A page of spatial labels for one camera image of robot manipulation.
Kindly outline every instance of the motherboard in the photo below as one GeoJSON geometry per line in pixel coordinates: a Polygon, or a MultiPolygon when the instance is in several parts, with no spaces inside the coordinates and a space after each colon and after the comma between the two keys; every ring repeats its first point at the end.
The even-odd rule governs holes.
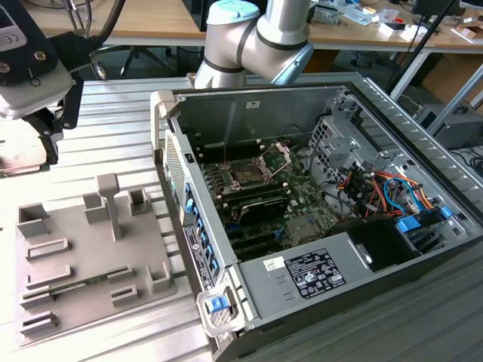
{"type": "Polygon", "coordinates": [[[309,175],[309,159],[284,143],[257,157],[203,164],[202,174],[237,257],[250,260],[323,238],[338,222],[309,175]]]}

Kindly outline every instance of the black bracket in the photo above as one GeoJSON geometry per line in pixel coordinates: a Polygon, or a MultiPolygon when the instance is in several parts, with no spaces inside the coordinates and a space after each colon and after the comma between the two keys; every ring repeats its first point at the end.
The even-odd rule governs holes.
{"type": "Polygon", "coordinates": [[[64,128],[72,130],[77,127],[84,81],[74,74],[72,74],[72,79],[74,85],[70,88],[69,93],[58,103],[59,108],[55,113],[52,113],[47,108],[42,108],[23,118],[37,131],[38,138],[41,140],[47,155],[47,164],[56,164],[59,160],[57,146],[52,141],[52,136],[55,133],[62,133],[64,128]]]}
{"type": "Polygon", "coordinates": [[[38,133],[38,138],[44,146],[47,155],[46,163],[56,164],[59,160],[57,154],[57,147],[52,142],[51,136],[54,133],[61,133],[57,119],[54,114],[46,108],[42,108],[37,112],[27,115],[23,118],[24,121],[29,122],[34,130],[38,133]]]}
{"type": "Polygon", "coordinates": [[[71,74],[74,85],[69,93],[58,103],[60,109],[56,111],[61,128],[73,130],[77,127],[78,111],[81,108],[82,89],[84,81],[76,74],[71,74]]]}

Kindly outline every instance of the blue latch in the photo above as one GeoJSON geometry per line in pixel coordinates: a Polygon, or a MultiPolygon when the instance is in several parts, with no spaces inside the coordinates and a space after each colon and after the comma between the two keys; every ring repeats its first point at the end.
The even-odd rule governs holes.
{"type": "Polygon", "coordinates": [[[196,223],[196,225],[198,226],[199,232],[201,232],[203,230],[203,228],[204,228],[204,226],[203,226],[203,220],[198,219],[198,222],[196,223]]]}
{"type": "Polygon", "coordinates": [[[213,248],[211,247],[211,245],[208,245],[208,247],[206,248],[206,259],[208,259],[209,261],[212,256],[213,256],[213,248]]]}
{"type": "Polygon", "coordinates": [[[208,235],[206,232],[202,232],[202,246],[206,247],[208,245],[208,235]]]}
{"type": "Polygon", "coordinates": [[[186,213],[191,213],[193,211],[194,206],[195,206],[195,202],[193,201],[192,198],[190,198],[186,202],[186,206],[184,207],[184,210],[186,211],[186,213]]]}
{"type": "Polygon", "coordinates": [[[217,296],[213,299],[210,299],[206,302],[206,306],[208,307],[208,312],[210,314],[230,307],[227,296],[217,296]]]}
{"type": "Polygon", "coordinates": [[[219,271],[219,268],[218,268],[218,262],[216,259],[213,259],[211,260],[211,266],[213,267],[213,275],[216,277],[218,275],[218,271],[219,271]]]}
{"type": "Polygon", "coordinates": [[[441,213],[443,214],[443,216],[448,219],[450,217],[453,216],[453,211],[450,210],[450,208],[448,206],[443,206],[441,208],[441,213]]]}
{"type": "Polygon", "coordinates": [[[410,232],[421,227],[420,222],[414,216],[403,217],[396,225],[402,232],[410,232]]]}

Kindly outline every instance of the blue cable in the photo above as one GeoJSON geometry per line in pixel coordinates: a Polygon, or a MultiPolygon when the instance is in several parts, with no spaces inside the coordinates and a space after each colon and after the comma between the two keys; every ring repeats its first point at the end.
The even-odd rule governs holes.
{"type": "MultiPolygon", "coordinates": [[[[393,177],[392,179],[396,179],[398,181],[400,181],[401,183],[403,183],[408,189],[409,189],[409,192],[411,193],[411,196],[414,200],[414,203],[416,204],[417,208],[420,210],[420,211],[426,211],[428,209],[426,209],[426,207],[423,205],[423,203],[421,203],[417,197],[416,197],[416,194],[414,194],[414,190],[413,188],[411,187],[411,185],[405,180],[405,179],[400,179],[399,177],[393,177]]],[[[388,193],[388,186],[389,186],[389,181],[391,181],[392,179],[388,179],[386,181],[386,183],[384,184],[384,196],[386,197],[386,200],[387,202],[389,202],[392,206],[394,207],[397,207],[400,211],[402,211],[402,214],[403,215],[406,215],[406,212],[405,210],[398,204],[392,202],[392,200],[390,199],[389,197],[389,193],[388,193]]]]}
{"type": "Polygon", "coordinates": [[[388,185],[389,185],[389,181],[390,181],[390,180],[391,180],[391,179],[388,179],[388,180],[386,181],[386,183],[384,184],[384,197],[386,198],[387,202],[389,202],[389,203],[390,203],[390,204],[391,204],[393,207],[397,207],[397,208],[398,208],[400,211],[402,211],[402,215],[403,215],[403,216],[406,216],[406,211],[405,211],[405,209],[404,209],[404,208],[403,208],[401,205],[399,205],[399,204],[397,204],[397,203],[395,203],[395,202],[392,202],[391,198],[389,197],[389,194],[388,194],[388,192],[387,192],[387,187],[388,187],[388,185]]]}

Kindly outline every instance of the label sticker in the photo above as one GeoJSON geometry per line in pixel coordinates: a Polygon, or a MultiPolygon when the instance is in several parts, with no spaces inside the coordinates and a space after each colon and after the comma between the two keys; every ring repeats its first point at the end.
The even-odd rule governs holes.
{"type": "Polygon", "coordinates": [[[247,102],[247,106],[245,107],[245,109],[254,109],[258,107],[260,107],[260,101],[255,100],[255,101],[247,102]]]}
{"type": "Polygon", "coordinates": [[[0,51],[9,51],[27,43],[25,35],[14,23],[10,14],[0,5],[0,51]]]}
{"type": "Polygon", "coordinates": [[[187,226],[183,228],[186,241],[190,246],[190,253],[195,264],[196,274],[202,282],[203,290],[210,290],[214,286],[211,274],[206,266],[203,248],[199,246],[199,241],[195,233],[195,228],[187,226]]]}
{"type": "Polygon", "coordinates": [[[286,260],[285,266],[304,299],[310,299],[346,283],[327,249],[286,260]]]}
{"type": "Polygon", "coordinates": [[[263,264],[265,265],[265,269],[268,272],[275,270],[275,269],[278,269],[278,268],[283,268],[285,266],[284,257],[283,256],[277,256],[276,258],[273,258],[273,259],[264,260],[263,264]]]}

